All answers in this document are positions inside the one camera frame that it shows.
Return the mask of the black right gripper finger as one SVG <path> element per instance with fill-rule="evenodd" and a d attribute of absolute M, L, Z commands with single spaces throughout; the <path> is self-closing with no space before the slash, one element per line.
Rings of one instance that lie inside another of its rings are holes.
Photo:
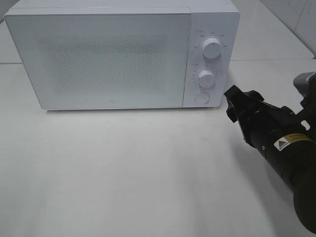
<path fill-rule="evenodd" d="M 242 107 L 243 92 L 237 86 L 230 87 L 224 95 L 228 103 L 228 109 L 240 109 Z"/>
<path fill-rule="evenodd" d="M 239 121 L 240 117 L 240 107 L 239 106 L 233 106 L 233 105 L 228 105 L 228 108 L 226 110 L 226 114 L 229 117 L 229 119 L 235 123 Z"/>

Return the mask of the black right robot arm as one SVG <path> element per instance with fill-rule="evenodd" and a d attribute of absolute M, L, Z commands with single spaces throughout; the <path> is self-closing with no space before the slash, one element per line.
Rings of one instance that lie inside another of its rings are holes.
<path fill-rule="evenodd" d="M 316 232 L 316 141 L 287 106 L 268 104 L 257 91 L 233 85 L 225 92 L 226 113 L 293 193 L 296 215 Z"/>

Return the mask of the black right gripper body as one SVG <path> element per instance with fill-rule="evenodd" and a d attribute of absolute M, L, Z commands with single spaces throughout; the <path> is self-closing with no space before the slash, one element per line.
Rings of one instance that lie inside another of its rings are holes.
<path fill-rule="evenodd" d="M 274 131 L 293 123 L 294 112 L 264 102 L 255 90 L 237 91 L 237 121 L 246 143 L 264 143 Z"/>

